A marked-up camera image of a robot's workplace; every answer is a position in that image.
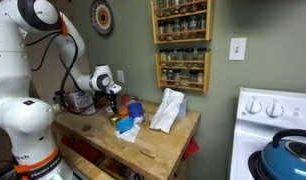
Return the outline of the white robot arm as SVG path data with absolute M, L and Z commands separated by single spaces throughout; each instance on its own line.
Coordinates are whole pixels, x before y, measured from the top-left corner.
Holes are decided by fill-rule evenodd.
M 121 91 L 107 65 L 84 75 L 75 61 L 85 44 L 66 15 L 48 0 L 0 0 L 0 128 L 12 143 L 20 180 L 73 180 L 51 132 L 53 107 L 29 95 L 32 70 L 26 36 L 50 37 L 60 59 L 83 91 Z

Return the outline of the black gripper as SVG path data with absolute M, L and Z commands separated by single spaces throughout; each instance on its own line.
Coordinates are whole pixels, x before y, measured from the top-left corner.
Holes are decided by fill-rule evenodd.
M 110 104 L 112 106 L 114 106 L 113 108 L 111 106 L 109 106 L 110 112 L 111 113 L 117 113 L 118 112 L 118 108 L 117 108 L 117 95 L 116 94 L 107 94 L 107 100 L 110 102 Z

